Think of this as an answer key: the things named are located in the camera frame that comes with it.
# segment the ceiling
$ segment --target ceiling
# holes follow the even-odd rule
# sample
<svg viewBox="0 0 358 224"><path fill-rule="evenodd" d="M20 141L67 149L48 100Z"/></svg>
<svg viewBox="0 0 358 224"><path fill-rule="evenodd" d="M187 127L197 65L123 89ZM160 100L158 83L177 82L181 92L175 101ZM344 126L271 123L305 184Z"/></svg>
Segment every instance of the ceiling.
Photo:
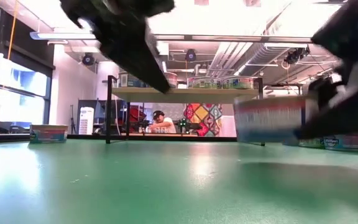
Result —
<svg viewBox="0 0 358 224"><path fill-rule="evenodd" d="M315 0L260 0L261 6L247 6L246 0L209 0L208 6L198 6L199 0L180 0L169 14L150 19L156 34L204 35L277 35L311 37L339 6L311 4ZM39 32L79 32L60 9L59 0L19 0L17 18ZM13 14L15 0L0 0L0 6ZM260 43L230 42L167 42L169 57L167 68L185 81L196 64L208 65L207 74L223 77L235 74L244 64L243 76L260 76L264 83L304 82L310 76L329 69L338 61L325 50L310 45L313 57L304 58L290 68L283 62L287 45L266 47ZM65 51L80 61L85 52L94 52L97 61L107 60L97 51L95 40L70 40ZM196 62L185 62L188 49L194 49Z"/></svg>

